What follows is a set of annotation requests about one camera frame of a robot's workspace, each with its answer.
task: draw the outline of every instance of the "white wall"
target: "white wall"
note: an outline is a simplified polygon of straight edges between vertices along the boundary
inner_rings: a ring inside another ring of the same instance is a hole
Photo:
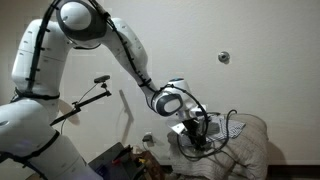
[[[149,55],[148,70],[158,86],[184,77],[210,111],[236,108],[264,119],[270,164],[320,164],[320,1],[100,2],[140,37]],[[19,39],[49,1],[1,3],[0,104],[5,104],[13,94],[10,71]],[[228,65],[217,60],[221,51],[231,54]],[[85,107],[79,125],[65,125],[64,134],[84,158],[90,161],[118,141],[141,146],[144,133],[152,131],[156,146],[151,150],[165,163],[169,132],[165,118],[147,108],[142,92],[111,53],[105,47],[72,50],[67,61],[61,99],[69,104],[93,85],[95,77],[112,78],[113,95]],[[133,120],[128,120],[119,90]],[[96,88],[89,96],[99,92]],[[1,171],[4,166],[11,164],[0,165]]]

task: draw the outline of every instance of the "wall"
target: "wall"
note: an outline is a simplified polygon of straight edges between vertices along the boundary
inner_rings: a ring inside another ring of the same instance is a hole
[[[100,2],[114,17],[125,19],[142,40],[155,84],[184,77],[210,111],[236,108],[264,119],[270,164],[320,164],[320,1]],[[10,71],[24,28],[48,3],[2,2],[0,104],[13,94]],[[229,64],[217,60],[221,51],[231,54]],[[85,107],[73,123],[66,122],[64,134],[90,161],[118,141],[141,146],[144,133],[152,131],[156,145],[150,149],[168,163],[165,118],[147,108],[136,83],[105,47],[70,52],[61,99],[68,104],[78,100],[103,74],[111,75],[113,95]],[[95,88],[88,97],[99,92]],[[7,173],[11,167],[20,166],[0,166]]]

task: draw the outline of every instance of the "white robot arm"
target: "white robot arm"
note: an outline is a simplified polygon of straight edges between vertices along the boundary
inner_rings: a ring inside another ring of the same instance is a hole
[[[0,107],[0,162],[12,158],[46,179],[102,179],[68,137],[50,126],[57,117],[60,81],[71,48],[107,46],[153,111],[161,116],[178,112],[182,119],[194,116],[189,112],[199,103],[186,94],[186,81],[173,79],[157,90],[138,37],[123,20],[110,18],[95,0],[89,2],[91,6],[80,0],[54,0],[44,18],[26,29],[12,71],[18,95]],[[57,22],[49,20],[54,10]]]

